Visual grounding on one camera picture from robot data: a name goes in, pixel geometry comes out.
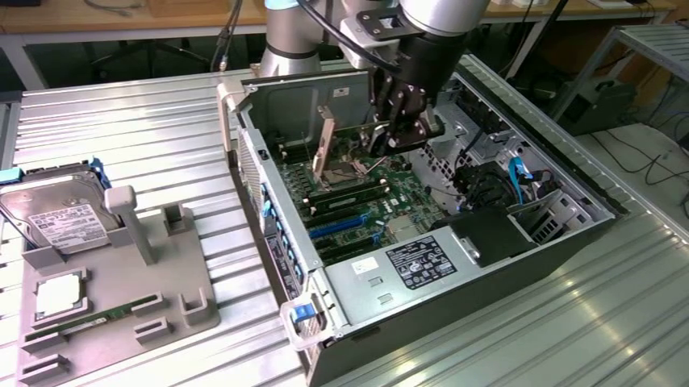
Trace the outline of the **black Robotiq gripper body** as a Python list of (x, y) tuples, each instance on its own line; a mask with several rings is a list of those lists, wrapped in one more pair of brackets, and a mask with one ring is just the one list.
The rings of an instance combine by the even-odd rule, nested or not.
[(464, 55), (468, 34), (422, 34), (402, 38), (398, 45), (398, 79), (435, 97)]

